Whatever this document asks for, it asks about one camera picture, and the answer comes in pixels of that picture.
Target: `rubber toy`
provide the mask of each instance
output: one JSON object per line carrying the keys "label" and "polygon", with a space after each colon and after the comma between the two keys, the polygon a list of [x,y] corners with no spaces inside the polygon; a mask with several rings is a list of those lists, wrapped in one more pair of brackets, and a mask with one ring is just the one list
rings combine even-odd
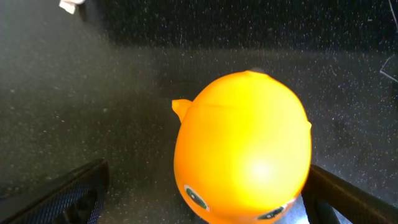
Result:
{"label": "rubber toy", "polygon": [[310,168],[311,124],[286,86],[239,72],[172,108],[181,121],[175,180],[197,215],[212,224],[274,223],[292,206]]}

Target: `toy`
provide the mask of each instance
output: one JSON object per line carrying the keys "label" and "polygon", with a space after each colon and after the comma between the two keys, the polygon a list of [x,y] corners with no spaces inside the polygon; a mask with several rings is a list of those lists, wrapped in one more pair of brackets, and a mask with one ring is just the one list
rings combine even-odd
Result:
{"label": "toy", "polygon": [[181,121],[178,189],[209,223],[273,223],[293,204],[311,161],[311,124],[300,100],[270,76],[245,71],[173,100]]}

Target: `eye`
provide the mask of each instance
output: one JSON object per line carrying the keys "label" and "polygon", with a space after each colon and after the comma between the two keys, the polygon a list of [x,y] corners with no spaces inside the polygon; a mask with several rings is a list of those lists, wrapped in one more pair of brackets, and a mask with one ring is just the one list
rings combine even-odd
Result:
{"label": "eye", "polygon": [[210,208],[206,204],[206,202],[190,186],[185,184],[184,189],[188,197],[190,197],[193,200],[193,202],[195,202],[197,205],[201,206],[202,208],[210,211]]}
{"label": "eye", "polygon": [[257,219],[258,220],[267,220],[267,219],[274,218],[275,216],[281,214],[286,209],[286,207],[287,207],[287,204],[283,205],[283,206],[281,206],[279,208],[275,208],[275,209],[273,209],[270,212],[267,212],[267,213],[265,213],[263,215],[260,215]]}

